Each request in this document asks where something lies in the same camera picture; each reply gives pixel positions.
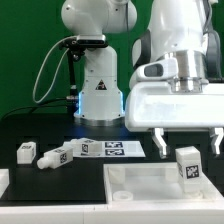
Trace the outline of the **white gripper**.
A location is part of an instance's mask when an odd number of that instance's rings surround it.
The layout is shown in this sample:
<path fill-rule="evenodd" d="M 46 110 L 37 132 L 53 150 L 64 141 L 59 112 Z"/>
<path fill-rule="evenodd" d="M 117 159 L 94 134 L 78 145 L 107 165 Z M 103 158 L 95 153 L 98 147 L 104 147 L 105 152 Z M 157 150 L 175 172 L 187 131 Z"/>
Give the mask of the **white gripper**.
<path fill-rule="evenodd" d="M 205 85 L 200 93 L 174 93 L 167 82 L 140 82 L 127 98 L 125 125 L 134 132 L 154 128 L 161 159 L 168 157 L 164 129 L 211 128 L 211 148 L 218 156 L 224 138 L 224 84 Z"/>

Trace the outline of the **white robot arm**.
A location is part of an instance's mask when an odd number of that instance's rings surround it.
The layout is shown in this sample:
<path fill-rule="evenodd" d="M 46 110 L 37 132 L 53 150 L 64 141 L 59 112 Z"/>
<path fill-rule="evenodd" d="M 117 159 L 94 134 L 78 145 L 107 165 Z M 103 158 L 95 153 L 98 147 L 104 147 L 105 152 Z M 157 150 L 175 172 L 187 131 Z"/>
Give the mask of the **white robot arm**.
<path fill-rule="evenodd" d="M 146 32 L 132 48 L 134 73 L 122 99 L 116 84 L 116 53 L 108 33 L 135 25 L 131 0 L 66 0 L 61 16 L 74 33 L 73 46 L 86 58 L 76 121 L 106 125 L 119 118 L 128 130 L 149 131 L 166 157 L 166 131 L 207 130 L 212 149 L 224 138 L 224 84 L 212 84 L 220 70 L 219 38 L 211 24 L 216 0 L 153 0 Z"/>

